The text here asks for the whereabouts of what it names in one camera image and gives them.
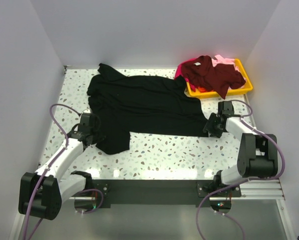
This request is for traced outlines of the black t shirt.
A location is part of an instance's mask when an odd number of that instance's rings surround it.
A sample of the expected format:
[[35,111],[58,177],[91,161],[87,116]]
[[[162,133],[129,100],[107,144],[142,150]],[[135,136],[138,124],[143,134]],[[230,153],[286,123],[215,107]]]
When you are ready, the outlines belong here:
[[207,118],[197,98],[185,95],[179,76],[126,76],[101,63],[87,89],[88,104],[100,119],[103,139],[96,147],[107,155],[130,148],[130,133],[208,137]]

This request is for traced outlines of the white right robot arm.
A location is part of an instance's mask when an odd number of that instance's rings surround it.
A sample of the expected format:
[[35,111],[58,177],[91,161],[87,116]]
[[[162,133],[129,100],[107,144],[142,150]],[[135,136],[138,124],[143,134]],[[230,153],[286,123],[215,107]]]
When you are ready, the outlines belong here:
[[240,141],[236,165],[218,171],[210,186],[219,197],[230,191],[230,186],[251,180],[272,180],[278,173],[277,138],[265,134],[235,114],[231,101],[220,101],[217,113],[212,113],[203,129],[211,137],[232,134]]

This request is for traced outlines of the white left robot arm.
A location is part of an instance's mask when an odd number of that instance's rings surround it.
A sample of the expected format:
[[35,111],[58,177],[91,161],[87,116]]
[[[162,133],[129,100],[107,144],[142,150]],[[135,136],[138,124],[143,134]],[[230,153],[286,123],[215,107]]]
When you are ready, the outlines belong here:
[[54,220],[62,204],[79,193],[88,196],[94,189],[92,175],[73,171],[63,178],[70,165],[87,147],[102,139],[101,121],[90,109],[84,110],[79,123],[66,135],[60,148],[34,173],[26,172],[20,180],[18,211],[23,215]]

